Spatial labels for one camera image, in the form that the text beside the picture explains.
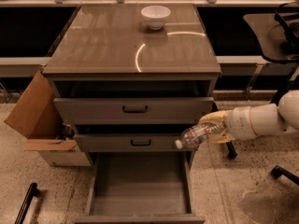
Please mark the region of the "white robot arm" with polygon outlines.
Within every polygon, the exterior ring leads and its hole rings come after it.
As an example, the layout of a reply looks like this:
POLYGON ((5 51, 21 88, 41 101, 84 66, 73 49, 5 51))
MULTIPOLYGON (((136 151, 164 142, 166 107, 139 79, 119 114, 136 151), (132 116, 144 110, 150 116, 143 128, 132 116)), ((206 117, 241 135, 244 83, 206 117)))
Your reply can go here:
POLYGON ((207 114, 200 118, 199 125, 206 129, 211 143, 298 134, 299 90, 284 94, 277 105, 236 107, 207 114))

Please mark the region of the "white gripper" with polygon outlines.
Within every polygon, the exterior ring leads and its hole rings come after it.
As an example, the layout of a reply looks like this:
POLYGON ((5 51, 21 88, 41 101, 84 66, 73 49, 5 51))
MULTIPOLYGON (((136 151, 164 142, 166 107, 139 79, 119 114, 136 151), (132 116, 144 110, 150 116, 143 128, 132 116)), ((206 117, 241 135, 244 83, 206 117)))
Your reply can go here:
POLYGON ((213 144, 224 144, 235 140, 249 140, 253 137, 250 123, 250 107, 237 107, 227 113, 222 111, 211 112, 204 115, 198 121, 202 123, 223 123, 224 117, 228 133, 218 133, 209 136, 209 142, 213 144))

